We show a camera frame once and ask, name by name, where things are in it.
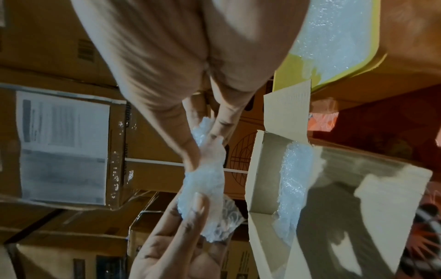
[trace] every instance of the plastic wrap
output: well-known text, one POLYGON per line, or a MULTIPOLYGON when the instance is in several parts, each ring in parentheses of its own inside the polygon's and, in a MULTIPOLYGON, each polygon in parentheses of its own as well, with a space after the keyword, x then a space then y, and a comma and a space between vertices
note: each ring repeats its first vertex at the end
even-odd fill
POLYGON ((291 54, 302 57, 302 77, 325 82, 365 61, 370 52, 371 0, 311 0, 291 54))
POLYGON ((191 209, 196 192, 208 196, 210 211, 202 231, 202 236, 208 242, 227 239, 244 221, 234 201, 224 196, 223 164, 226 152, 222 146, 222 139, 218 138, 209 146, 204 144, 213 123, 213 120, 205 117, 199 127, 192 131, 193 138, 201 149, 201 161, 195 171, 185 173, 182 193, 178 199, 178 210, 182 218, 185 218, 191 209))
POLYGON ((306 144, 292 142, 286 148, 280 170, 279 207, 274 213, 274 230, 291 246, 300 211, 303 207, 312 170, 313 150, 306 144))

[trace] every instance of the globe symbol on box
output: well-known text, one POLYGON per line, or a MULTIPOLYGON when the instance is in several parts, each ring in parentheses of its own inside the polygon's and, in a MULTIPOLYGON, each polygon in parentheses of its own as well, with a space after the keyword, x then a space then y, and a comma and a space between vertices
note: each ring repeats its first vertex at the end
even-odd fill
MULTIPOLYGON (((254 141, 256 140, 257 132, 249 134, 241 139, 231 151, 230 168, 241 171, 248 171, 249 162, 251 161, 251 153, 253 152, 254 141)), ((244 173, 232 172, 234 180, 240 186, 245 187, 247 175, 244 173)))

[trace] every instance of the hand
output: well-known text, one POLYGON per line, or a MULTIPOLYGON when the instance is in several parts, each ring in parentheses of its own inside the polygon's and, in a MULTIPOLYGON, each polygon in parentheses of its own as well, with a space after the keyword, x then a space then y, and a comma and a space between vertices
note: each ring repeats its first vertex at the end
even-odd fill
POLYGON ((195 170, 186 118, 208 73, 218 115, 210 138, 228 139, 254 93, 282 63, 309 0, 72 0, 121 93, 195 170))
POLYGON ((228 241, 202 251, 200 234, 208 212, 209 199, 196 193, 192 211, 182 221, 176 196, 136 256, 130 279, 220 278, 228 241))

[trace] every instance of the open cardboard box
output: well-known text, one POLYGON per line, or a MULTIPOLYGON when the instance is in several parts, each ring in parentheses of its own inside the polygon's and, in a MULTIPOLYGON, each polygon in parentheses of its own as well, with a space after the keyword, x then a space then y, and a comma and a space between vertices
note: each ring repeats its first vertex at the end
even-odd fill
POLYGON ((272 224, 280 169, 292 141, 308 144, 311 81, 265 95, 245 199, 260 278, 392 278, 431 171, 331 143, 312 144, 308 191, 292 247, 272 224))

